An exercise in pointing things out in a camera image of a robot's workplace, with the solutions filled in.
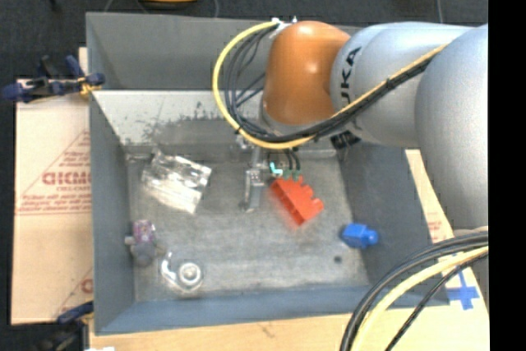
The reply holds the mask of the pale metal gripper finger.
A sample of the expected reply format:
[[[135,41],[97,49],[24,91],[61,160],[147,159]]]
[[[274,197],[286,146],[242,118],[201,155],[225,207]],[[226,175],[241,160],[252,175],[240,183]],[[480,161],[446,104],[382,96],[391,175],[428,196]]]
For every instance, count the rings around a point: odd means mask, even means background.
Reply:
[[[252,171],[246,170],[243,176],[243,194],[239,205],[244,212],[249,212],[251,209],[251,177]]]
[[[253,170],[251,173],[251,209],[255,210],[260,206],[261,195],[265,190],[265,179],[260,170]]]

